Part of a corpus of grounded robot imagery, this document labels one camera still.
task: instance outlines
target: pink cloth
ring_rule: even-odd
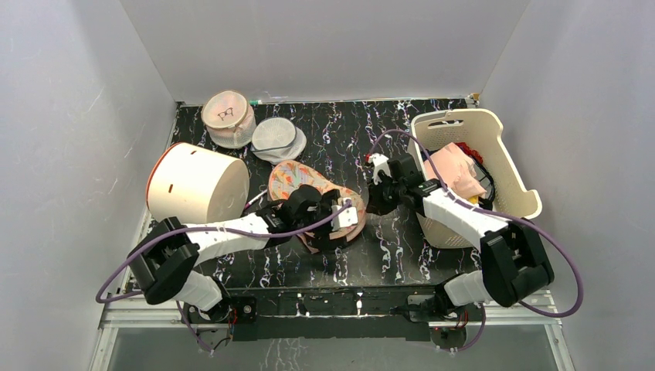
[[[469,199],[473,196],[483,196],[487,193],[475,179],[473,159],[467,156],[459,146],[448,144],[430,156],[439,174],[459,197]],[[434,179],[436,175],[429,161],[425,161],[426,179]]]

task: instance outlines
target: laundry basket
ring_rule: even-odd
[[[498,117],[483,109],[437,111],[421,114],[412,120],[412,135],[429,151],[439,150],[450,142],[463,141],[480,153],[484,167],[494,177],[494,210],[516,217],[535,218],[541,213],[541,199],[536,190],[525,189],[501,140],[502,131],[503,125]],[[407,149],[425,174],[419,146],[409,141]],[[443,249],[471,246],[471,242],[442,223],[417,216],[430,245]]]

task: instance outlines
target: orange patterned cloth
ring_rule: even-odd
[[[289,195],[302,184],[313,186],[321,194],[332,189],[338,189],[341,197],[350,198],[352,205],[357,209],[357,225],[330,233],[331,239],[345,236],[347,241],[351,241],[364,229],[364,225],[366,224],[366,205],[361,196],[348,188],[335,185],[316,170],[296,161],[282,161],[270,173],[268,180],[270,199],[273,201],[277,199],[288,199]],[[311,246],[311,237],[311,233],[305,233],[305,235],[299,236],[312,253],[317,253],[318,250]]]

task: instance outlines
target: red rim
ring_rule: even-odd
[[[154,164],[154,168],[152,168],[152,171],[150,172],[150,176],[148,177],[148,184],[145,186],[145,205],[148,209],[150,209],[150,205],[148,205],[148,193],[150,192],[150,182],[152,182],[152,176],[154,175],[154,172],[157,171],[157,168],[159,167],[159,164],[161,164],[161,160],[166,157],[166,155],[175,147],[176,145],[180,145],[181,143],[175,143],[174,145],[168,147],[166,152],[164,152],[163,155],[157,160],[157,163]]]

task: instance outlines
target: white cylindrical container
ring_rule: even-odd
[[[160,221],[213,223],[239,218],[248,197],[242,160],[188,143],[171,146],[152,169],[146,205]]]
[[[233,91],[216,94],[202,107],[202,122],[209,137],[223,148],[241,148],[253,137],[255,111],[246,98]]]

